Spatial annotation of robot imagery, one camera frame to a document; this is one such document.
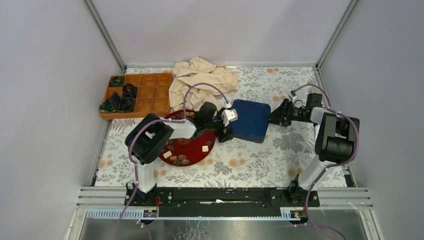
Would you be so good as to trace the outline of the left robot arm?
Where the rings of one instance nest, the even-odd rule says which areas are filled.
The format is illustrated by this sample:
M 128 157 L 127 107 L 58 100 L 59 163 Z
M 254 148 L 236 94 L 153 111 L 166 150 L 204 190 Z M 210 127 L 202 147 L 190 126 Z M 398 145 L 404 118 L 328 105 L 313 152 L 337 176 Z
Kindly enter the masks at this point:
M 136 199 L 144 206 L 155 200 L 156 186 L 153 162 L 160 156 L 170 140 L 194 140 L 204 132 L 211 131 L 219 143 L 233 139 L 231 122 L 238 119 L 235 108 L 227 103 L 217 109 L 211 103 L 204 103 L 199 111 L 189 116 L 191 110 L 184 108 L 180 119 L 161 118 L 155 113 L 147 114 L 125 139 L 129 160 L 134 164 Z

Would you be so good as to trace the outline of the navy box lid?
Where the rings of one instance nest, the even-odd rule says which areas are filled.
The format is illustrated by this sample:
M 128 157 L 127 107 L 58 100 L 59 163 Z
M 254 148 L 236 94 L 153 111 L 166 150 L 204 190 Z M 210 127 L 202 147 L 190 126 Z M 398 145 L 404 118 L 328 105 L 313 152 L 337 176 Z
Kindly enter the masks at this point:
M 270 105 L 236 99 L 232 108 L 236 110 L 238 116 L 237 120 L 229 124 L 229 127 L 234 130 L 232 136 L 249 142 L 263 143 L 269 125 Z

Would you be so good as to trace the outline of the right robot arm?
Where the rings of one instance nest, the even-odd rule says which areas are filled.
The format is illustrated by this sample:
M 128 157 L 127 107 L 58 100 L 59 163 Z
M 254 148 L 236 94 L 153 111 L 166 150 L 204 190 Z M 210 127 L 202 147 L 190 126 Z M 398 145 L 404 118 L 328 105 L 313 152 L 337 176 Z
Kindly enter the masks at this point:
M 287 191 L 287 201 L 293 206 L 306 199 L 305 190 L 315 189 L 328 169 L 351 162 L 358 152 L 360 120 L 341 112 L 324 108 L 323 96 L 310 93 L 306 103 L 284 99 L 280 106 L 268 115 L 270 124 L 288 127 L 293 121 L 318 126 L 315 138 L 315 156 L 307 168 L 293 180 L 296 186 Z

